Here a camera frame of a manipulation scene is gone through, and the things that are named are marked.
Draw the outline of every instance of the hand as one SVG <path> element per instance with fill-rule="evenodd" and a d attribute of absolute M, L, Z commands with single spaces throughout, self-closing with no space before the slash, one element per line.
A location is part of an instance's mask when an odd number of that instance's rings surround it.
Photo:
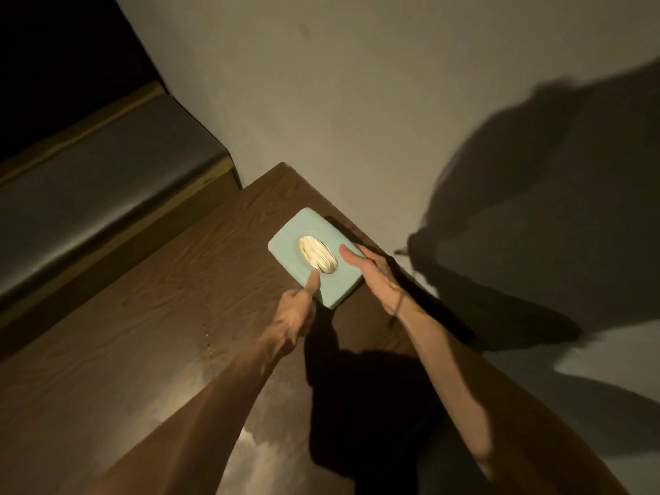
<path fill-rule="evenodd" d="M 296 348 L 298 338 L 309 333 L 316 316 L 314 294 L 320 283 L 319 271 L 314 269 L 305 288 L 288 290 L 282 294 L 273 322 L 260 337 L 260 341 L 266 344 L 276 358 L 290 354 Z"/>
<path fill-rule="evenodd" d="M 362 245 L 357 245 L 357 247 L 366 258 L 360 257 L 344 245 L 339 246 L 339 253 L 348 264 L 356 266 L 362 272 L 364 280 L 381 301 L 387 314 L 396 316 L 403 301 L 409 299 L 408 293 L 394 279 L 392 270 L 384 257 Z"/>

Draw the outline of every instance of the person's right arm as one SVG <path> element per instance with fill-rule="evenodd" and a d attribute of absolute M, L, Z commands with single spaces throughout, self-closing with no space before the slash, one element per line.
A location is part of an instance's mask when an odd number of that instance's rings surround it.
<path fill-rule="evenodd" d="M 559 417 L 456 340 L 403 291 L 385 259 L 342 247 L 385 310 L 398 316 L 474 460 L 499 489 L 519 493 L 626 493 Z"/>

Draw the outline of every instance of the person's left arm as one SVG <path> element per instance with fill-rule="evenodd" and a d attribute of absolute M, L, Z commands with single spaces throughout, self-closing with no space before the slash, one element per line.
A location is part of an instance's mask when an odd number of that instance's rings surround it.
<path fill-rule="evenodd" d="M 261 388 L 308 332 L 318 287 L 314 270 L 302 291 L 286 291 L 255 345 L 112 466 L 92 493 L 214 494 Z"/>

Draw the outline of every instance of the person's right hand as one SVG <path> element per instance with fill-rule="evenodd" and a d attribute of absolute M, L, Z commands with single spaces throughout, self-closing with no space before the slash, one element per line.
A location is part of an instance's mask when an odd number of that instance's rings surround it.
<path fill-rule="evenodd" d="M 381 301 L 385 311 L 396 316 L 397 310 L 401 307 L 404 298 L 408 297 L 408 293 L 394 279 L 392 270 L 384 257 L 362 245 L 357 245 L 357 247 L 366 258 L 360 257 L 344 245 L 339 246 L 339 253 L 348 264 L 356 266 L 362 272 L 364 280 L 377 299 Z"/>

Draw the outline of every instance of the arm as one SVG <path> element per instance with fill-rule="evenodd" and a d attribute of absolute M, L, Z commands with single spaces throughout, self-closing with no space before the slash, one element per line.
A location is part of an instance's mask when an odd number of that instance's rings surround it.
<path fill-rule="evenodd" d="M 309 331 L 318 287 L 315 270 L 302 291 L 285 292 L 254 347 L 112 466 L 92 492 L 214 494 L 261 388 Z"/>
<path fill-rule="evenodd" d="M 385 259 L 343 247 L 385 310 L 398 316 L 451 420 L 486 477 L 507 492 L 626 493 L 549 408 L 457 341 L 394 281 Z"/>

